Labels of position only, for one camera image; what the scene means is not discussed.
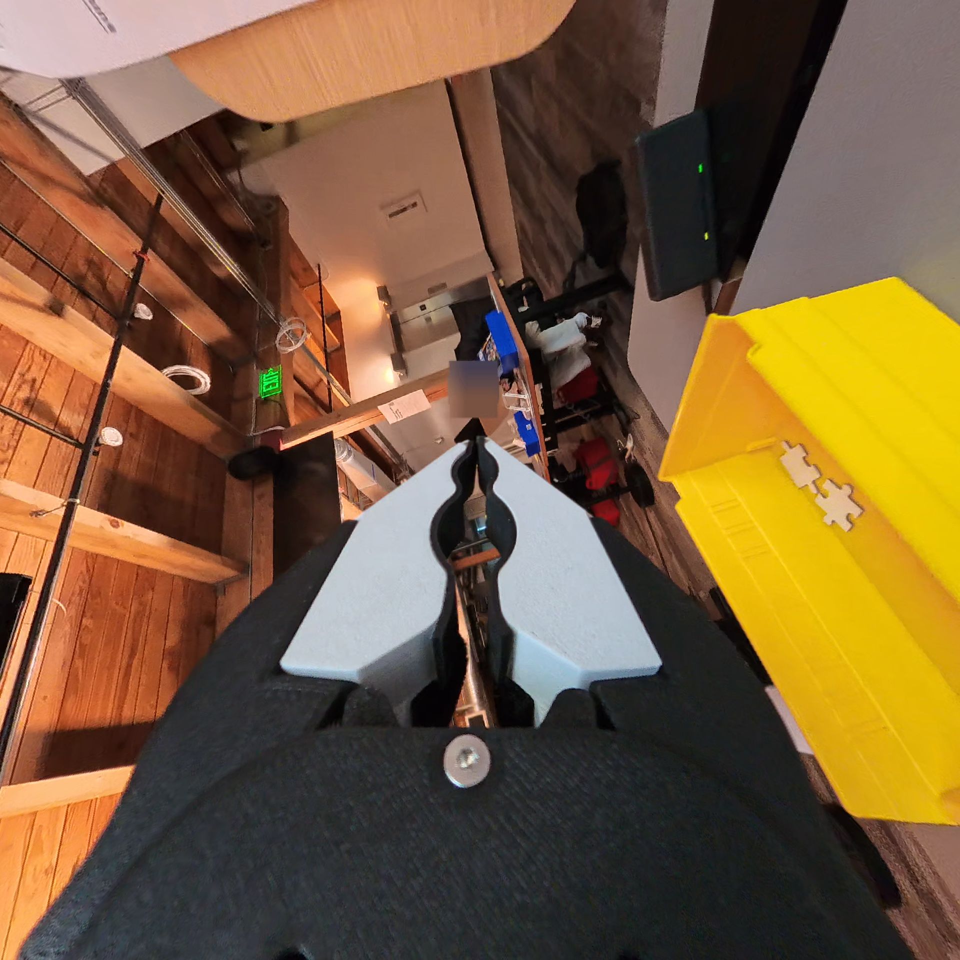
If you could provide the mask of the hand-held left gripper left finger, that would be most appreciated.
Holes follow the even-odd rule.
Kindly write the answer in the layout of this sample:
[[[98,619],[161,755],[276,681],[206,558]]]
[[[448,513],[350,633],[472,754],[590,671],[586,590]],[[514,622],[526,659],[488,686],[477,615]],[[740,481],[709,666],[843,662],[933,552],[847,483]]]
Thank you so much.
[[[401,723],[450,726],[467,666],[450,553],[477,467],[472,440],[398,486],[351,527],[280,667],[382,693]]]

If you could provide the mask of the black dome fixture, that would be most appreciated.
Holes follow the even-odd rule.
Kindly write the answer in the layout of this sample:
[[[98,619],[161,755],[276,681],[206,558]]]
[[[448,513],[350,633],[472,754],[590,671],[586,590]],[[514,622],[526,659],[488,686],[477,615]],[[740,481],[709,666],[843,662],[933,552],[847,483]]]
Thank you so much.
[[[229,476],[239,482],[252,482],[265,476],[276,476],[282,468],[282,453],[260,445],[242,450],[226,463]]]

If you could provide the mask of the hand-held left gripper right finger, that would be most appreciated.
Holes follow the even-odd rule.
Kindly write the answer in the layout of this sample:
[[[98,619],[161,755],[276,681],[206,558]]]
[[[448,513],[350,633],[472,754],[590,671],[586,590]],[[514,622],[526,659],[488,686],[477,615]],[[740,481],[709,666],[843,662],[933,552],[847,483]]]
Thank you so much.
[[[475,450],[500,554],[486,641],[498,723],[539,726],[566,690],[657,674],[663,660],[594,518],[490,438]]]

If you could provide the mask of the stainless steel refrigerator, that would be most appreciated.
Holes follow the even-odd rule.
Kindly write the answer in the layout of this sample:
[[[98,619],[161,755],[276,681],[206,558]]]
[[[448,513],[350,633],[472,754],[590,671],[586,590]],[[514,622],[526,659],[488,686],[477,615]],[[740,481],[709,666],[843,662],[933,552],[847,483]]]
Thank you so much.
[[[390,364],[399,379],[423,377],[454,359],[462,326],[475,307],[491,303],[486,275],[455,287],[439,284],[428,293],[426,299],[389,311]]]

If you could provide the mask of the yellow plastic bin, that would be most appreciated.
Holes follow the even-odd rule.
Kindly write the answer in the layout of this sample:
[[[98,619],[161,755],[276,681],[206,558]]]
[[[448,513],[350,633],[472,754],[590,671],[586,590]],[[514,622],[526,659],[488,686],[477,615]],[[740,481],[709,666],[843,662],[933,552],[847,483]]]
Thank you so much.
[[[713,315],[659,477],[844,806],[958,825],[958,324],[898,278]],[[865,511],[791,482],[782,441]]]

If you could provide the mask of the black backpack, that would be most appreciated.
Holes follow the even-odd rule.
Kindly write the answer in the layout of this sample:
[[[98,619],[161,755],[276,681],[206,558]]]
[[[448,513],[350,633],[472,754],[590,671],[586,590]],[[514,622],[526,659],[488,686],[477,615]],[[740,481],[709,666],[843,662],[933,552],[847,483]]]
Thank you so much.
[[[600,269],[618,268],[629,224],[620,160],[603,160],[579,177],[575,210],[582,231],[583,257]]]

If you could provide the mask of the pale-backed jigsaw piece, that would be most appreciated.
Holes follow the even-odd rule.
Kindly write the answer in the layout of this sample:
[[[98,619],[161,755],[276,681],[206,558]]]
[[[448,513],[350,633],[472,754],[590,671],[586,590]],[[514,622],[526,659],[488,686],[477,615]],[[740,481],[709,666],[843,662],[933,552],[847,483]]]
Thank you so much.
[[[853,485],[838,484],[831,478],[822,479],[814,503],[822,511],[823,523],[836,526],[844,533],[852,532],[856,521],[865,512],[855,498]]]
[[[814,496],[819,493],[818,481],[822,472],[818,466],[809,461],[809,451],[801,443],[781,441],[782,453],[780,462],[791,482],[798,489],[806,489]]]

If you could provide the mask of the wooden workbench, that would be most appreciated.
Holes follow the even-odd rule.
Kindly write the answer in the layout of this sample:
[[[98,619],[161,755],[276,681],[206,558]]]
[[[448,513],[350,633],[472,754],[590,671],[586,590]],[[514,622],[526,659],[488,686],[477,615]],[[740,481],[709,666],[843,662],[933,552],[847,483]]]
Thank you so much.
[[[498,275],[494,271],[489,271],[486,274],[486,281],[496,309],[503,313],[506,327],[510,331],[510,336],[516,346],[517,366],[514,372],[514,380],[519,395],[524,398],[526,404],[525,416],[535,429],[538,443],[538,452],[531,456],[531,461],[534,464],[535,471],[549,483],[549,461],[542,418],[543,405],[541,403],[539,385],[534,375],[529,351],[523,342],[522,333],[518,329],[510,307],[503,295]]]

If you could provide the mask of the white paper sheet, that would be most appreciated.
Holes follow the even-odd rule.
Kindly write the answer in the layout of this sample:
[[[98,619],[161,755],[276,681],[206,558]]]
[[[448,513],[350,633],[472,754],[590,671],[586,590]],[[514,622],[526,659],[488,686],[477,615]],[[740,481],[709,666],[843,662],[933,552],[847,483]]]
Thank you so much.
[[[1,65],[85,77],[203,42],[301,1],[3,1]]]

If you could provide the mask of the black box with green lights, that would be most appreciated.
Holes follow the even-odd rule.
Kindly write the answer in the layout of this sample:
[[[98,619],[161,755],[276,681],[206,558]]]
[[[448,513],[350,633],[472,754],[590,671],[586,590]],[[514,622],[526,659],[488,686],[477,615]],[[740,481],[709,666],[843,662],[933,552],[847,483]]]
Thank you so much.
[[[636,140],[647,291],[662,302],[718,277],[719,246],[707,114],[695,109]]]

